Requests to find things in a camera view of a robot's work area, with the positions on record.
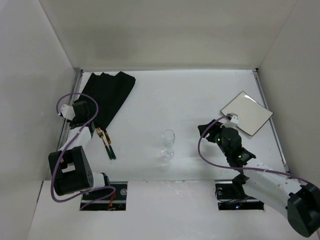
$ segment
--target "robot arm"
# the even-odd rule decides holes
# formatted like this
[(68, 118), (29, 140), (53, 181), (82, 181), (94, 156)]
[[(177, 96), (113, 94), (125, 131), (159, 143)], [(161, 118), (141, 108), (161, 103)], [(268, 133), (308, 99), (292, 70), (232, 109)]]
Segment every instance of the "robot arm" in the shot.
[[(64, 104), (61, 107), (60, 115), (70, 122), (70, 131), (65, 144), (58, 151), (49, 154), (48, 160), (51, 174), (53, 174), (62, 150), (79, 133), (81, 127), (92, 116), (92, 113), (90, 113), (86, 101), (78, 101), (72, 106)], [(82, 129), (79, 136), (64, 153), (54, 181), (54, 190), (58, 196), (110, 186), (109, 178), (105, 173), (91, 171), (85, 154), (86, 145), (93, 137), (94, 131), (95, 126), (92, 121)]]
[[(300, 235), (310, 237), (320, 227), (319, 188), (312, 183), (301, 185), (288, 176), (246, 169), (272, 170), (242, 147), (239, 132), (233, 128), (237, 120), (238, 117), (234, 115), (225, 124), (218, 122), (208, 130), (206, 138), (216, 143), (229, 165), (240, 172), (232, 182), (240, 183), (245, 195), (260, 200), (282, 214)], [(209, 125), (198, 126), (200, 135)]]

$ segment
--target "black cloth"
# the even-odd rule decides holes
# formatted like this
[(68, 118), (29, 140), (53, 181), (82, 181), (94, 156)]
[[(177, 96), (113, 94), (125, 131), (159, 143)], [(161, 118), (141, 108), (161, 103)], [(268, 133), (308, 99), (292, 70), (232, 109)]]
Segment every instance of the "black cloth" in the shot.
[[(122, 71), (115, 76), (106, 73), (91, 74), (82, 93), (89, 95), (98, 103), (99, 112), (93, 120), (96, 128), (105, 130), (108, 127), (127, 99), (135, 82), (136, 79), (133, 76)], [(77, 101), (87, 101), (90, 112), (95, 113), (96, 106), (87, 97), (80, 96)]]

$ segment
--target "purple cable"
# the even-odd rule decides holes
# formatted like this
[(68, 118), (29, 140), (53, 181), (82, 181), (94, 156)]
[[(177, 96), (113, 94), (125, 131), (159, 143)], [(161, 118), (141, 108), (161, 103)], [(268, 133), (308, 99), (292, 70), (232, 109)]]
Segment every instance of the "purple cable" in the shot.
[(238, 203), (242, 203), (243, 201), (247, 201), (250, 197), (247, 196), (244, 199), (240, 199), (240, 200), (235, 200), (235, 201), (228, 201), (226, 202), (226, 204), (238, 204)]
[(56, 113), (59, 114), (59, 103), (61, 102), (62, 99), (64, 99), (65, 97), (68, 97), (68, 96), (71, 96), (71, 95), (81, 95), (81, 96), (85, 96), (87, 97), (88, 99), (90, 99), (91, 101), (93, 101), (93, 103), (95, 104), (95, 113), (94, 115), (87, 121), (84, 123), (84, 125), (80, 128), (79, 132), (70, 140), (70, 142), (68, 142), (68, 144), (65, 146), (65, 148), (62, 150), (62, 152), (60, 153), (59, 157), (58, 157), (58, 160), (56, 161), (56, 164), (54, 166), (54, 169), (53, 169), (53, 173), (52, 173), (52, 179), (51, 179), (51, 186), (50, 186), (50, 192), (51, 192), (51, 197), (52, 199), (57, 202), (57, 203), (64, 203), (64, 202), (67, 202), (71, 199), (74, 199), (82, 194), (86, 194), (86, 193), (89, 193), (89, 192), (93, 192), (93, 191), (97, 191), (97, 190), (101, 190), (101, 189), (113, 189), (113, 191), (104, 196), (104, 197), (100, 197), (98, 199), (94, 199), (90, 202), (88, 202), (87, 204), (83, 205), (80, 210), (82, 210), (83, 208), (85, 208), (86, 206), (88, 206), (89, 204), (92, 204), (93, 202), (95, 201), (99, 201), (99, 200), (102, 200), (102, 199), (105, 199), (105, 198), (108, 198), (110, 197), (112, 194), (115, 193), (116, 189), (113, 187), (113, 186), (102, 186), (102, 187), (97, 187), (95, 188), (94, 190), (85, 190), (85, 191), (81, 191), (71, 197), (68, 197), (66, 199), (57, 199), (56, 196), (55, 196), (55, 180), (56, 180), (56, 175), (57, 175), (57, 171), (58, 171), (58, 167), (59, 167), (59, 163), (63, 157), (63, 155), (65, 154), (65, 152), (67, 151), (68, 147), (76, 140), (76, 138), (79, 136), (80, 132), (93, 120), (95, 119), (95, 117), (98, 115), (98, 111), (99, 111), (99, 106), (98, 106), (98, 103), (89, 95), (87, 94), (84, 94), (84, 93), (79, 93), (79, 92), (73, 92), (73, 93), (68, 93), (66, 95), (63, 95), (62, 97), (59, 98), (59, 100), (57, 101), (56, 103), (56, 106), (55, 106), (55, 110), (56, 110)]
[(217, 122), (219, 122), (221, 119), (225, 119), (225, 118), (228, 118), (228, 117), (232, 117), (232, 114), (227, 114), (225, 116), (222, 116), (222, 117), (219, 117), (217, 120), (215, 120), (213, 123), (211, 123), (205, 130), (204, 132), (201, 134), (201, 137), (199, 139), (199, 142), (198, 142), (198, 153), (199, 153), (199, 156), (207, 163), (207, 164), (210, 164), (212, 166), (215, 166), (215, 167), (218, 167), (218, 168), (222, 168), (222, 169), (233, 169), (233, 170), (237, 170), (237, 171), (242, 171), (242, 170), (254, 170), (254, 171), (260, 171), (260, 172), (267, 172), (267, 173), (271, 173), (271, 174), (279, 174), (279, 175), (284, 175), (284, 176), (287, 176), (287, 177), (290, 177), (290, 178), (293, 178), (293, 179), (298, 179), (298, 180), (301, 180), (305, 183), (310, 183), (308, 180), (300, 177), (300, 176), (296, 176), (296, 175), (292, 175), (290, 173), (286, 173), (286, 172), (281, 172), (281, 171), (274, 171), (274, 170), (269, 170), (269, 169), (263, 169), (263, 168), (257, 168), (257, 167), (232, 167), (232, 166), (223, 166), (223, 165), (217, 165), (217, 164), (214, 164), (210, 161), (208, 161), (200, 152), (200, 143), (201, 143), (201, 140), (202, 138), (204, 138), (207, 134), (207, 132), (209, 131), (209, 129), (215, 125)]

